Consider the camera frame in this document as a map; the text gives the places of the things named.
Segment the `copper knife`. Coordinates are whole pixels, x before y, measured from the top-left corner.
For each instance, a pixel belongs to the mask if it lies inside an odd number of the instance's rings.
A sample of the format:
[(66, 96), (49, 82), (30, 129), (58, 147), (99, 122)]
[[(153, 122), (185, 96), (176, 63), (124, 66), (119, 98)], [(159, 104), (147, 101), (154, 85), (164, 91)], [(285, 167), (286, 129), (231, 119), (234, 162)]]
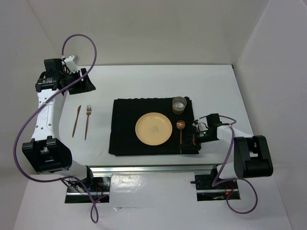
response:
[(72, 138), (73, 138), (74, 135), (75, 135), (75, 131), (76, 131), (76, 127), (77, 127), (77, 123), (78, 123), (78, 119), (79, 119), (79, 114), (80, 114), (80, 111), (81, 111), (81, 107), (82, 107), (82, 105), (79, 105), (78, 108), (77, 108), (77, 115), (76, 115), (75, 122), (74, 122), (74, 126), (73, 126)]

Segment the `copper spoon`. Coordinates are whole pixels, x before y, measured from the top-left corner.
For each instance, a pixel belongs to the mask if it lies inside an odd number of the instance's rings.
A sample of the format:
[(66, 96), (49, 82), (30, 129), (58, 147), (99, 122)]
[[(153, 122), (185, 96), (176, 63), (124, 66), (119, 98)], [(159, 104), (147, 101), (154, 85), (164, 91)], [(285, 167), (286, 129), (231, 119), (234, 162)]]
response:
[(179, 120), (176, 123), (177, 129), (180, 131), (180, 145), (182, 144), (182, 131), (185, 128), (186, 124), (185, 121)]

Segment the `yellow plate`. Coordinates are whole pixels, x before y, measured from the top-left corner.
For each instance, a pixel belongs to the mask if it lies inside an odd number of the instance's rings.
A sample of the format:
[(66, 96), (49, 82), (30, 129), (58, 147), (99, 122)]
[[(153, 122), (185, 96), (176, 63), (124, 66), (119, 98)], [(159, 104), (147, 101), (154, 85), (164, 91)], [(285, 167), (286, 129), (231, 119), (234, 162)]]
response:
[(135, 125), (137, 138), (149, 146), (158, 146), (167, 142), (172, 130), (171, 121), (161, 113), (144, 114)]

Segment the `metal cup copper base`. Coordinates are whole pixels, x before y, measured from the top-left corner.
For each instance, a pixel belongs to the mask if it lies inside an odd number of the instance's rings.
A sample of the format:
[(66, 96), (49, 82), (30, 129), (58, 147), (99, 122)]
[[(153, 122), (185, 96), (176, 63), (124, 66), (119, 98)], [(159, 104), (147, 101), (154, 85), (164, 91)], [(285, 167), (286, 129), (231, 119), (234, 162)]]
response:
[(180, 115), (184, 112), (187, 100), (184, 97), (174, 97), (172, 100), (172, 110), (175, 114)]

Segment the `black cloth placemat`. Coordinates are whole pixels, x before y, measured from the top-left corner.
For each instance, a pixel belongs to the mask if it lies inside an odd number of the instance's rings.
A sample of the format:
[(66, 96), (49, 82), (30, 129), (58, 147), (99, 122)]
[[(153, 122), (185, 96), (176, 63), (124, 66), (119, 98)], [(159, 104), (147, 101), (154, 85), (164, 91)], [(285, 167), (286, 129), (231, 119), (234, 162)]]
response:
[[(186, 123), (182, 132), (183, 141), (188, 139), (194, 121), (192, 100), (189, 97), (185, 99), (187, 105), (180, 115), (172, 110), (172, 98), (116, 99), (113, 103), (109, 153), (115, 156), (198, 154), (199, 152), (193, 148), (178, 148), (180, 131), (176, 127), (177, 121), (183, 120)], [(135, 125), (139, 118), (151, 112), (165, 115), (173, 126), (171, 137), (158, 146), (142, 143), (135, 133)]]

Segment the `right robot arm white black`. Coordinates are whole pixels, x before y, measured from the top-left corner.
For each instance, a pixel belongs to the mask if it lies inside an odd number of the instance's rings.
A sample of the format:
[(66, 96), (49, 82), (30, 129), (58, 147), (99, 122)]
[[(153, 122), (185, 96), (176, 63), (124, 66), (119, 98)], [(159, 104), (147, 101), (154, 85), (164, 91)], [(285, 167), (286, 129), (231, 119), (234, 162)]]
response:
[(209, 177), (211, 186), (221, 187), (225, 182), (247, 178), (270, 177), (273, 163), (267, 140), (233, 128), (236, 120), (219, 114), (209, 114), (194, 120), (192, 131), (179, 145), (181, 151), (200, 150), (203, 143), (221, 140), (229, 144), (221, 165)]

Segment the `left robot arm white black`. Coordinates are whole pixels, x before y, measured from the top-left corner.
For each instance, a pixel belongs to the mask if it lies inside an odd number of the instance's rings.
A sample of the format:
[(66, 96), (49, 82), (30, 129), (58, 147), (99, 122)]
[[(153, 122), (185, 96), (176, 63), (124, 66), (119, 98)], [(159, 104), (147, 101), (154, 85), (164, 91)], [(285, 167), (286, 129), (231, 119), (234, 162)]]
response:
[(30, 142), (22, 144), (22, 152), (38, 174), (68, 176), (71, 186), (90, 191), (95, 179), (90, 168), (72, 159), (70, 149), (61, 142), (59, 122), (66, 95), (95, 90), (89, 77), (81, 79), (86, 69), (78, 69), (77, 55), (44, 60), (45, 71), (40, 75), (35, 89), (41, 111)]

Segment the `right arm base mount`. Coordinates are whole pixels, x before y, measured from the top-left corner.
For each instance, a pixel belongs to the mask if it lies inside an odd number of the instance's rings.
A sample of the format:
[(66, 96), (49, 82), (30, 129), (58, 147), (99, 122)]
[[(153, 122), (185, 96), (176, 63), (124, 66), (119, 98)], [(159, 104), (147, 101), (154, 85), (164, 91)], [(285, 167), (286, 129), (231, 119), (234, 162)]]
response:
[(225, 182), (216, 187), (212, 186), (213, 178), (209, 174), (197, 174), (190, 182), (196, 187), (197, 201), (239, 200), (240, 194), (236, 181)]

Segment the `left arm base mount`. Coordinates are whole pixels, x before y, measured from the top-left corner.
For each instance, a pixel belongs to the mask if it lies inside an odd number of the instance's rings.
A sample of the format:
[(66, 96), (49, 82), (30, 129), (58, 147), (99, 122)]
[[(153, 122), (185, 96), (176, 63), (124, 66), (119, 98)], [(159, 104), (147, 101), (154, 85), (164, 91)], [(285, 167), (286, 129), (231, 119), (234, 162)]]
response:
[[(92, 199), (98, 203), (108, 203), (111, 177), (94, 177), (92, 182), (93, 184), (88, 187)], [(82, 185), (74, 185), (68, 182), (66, 182), (66, 184), (68, 184), (68, 187), (65, 196), (65, 204), (91, 203), (91, 199)]]

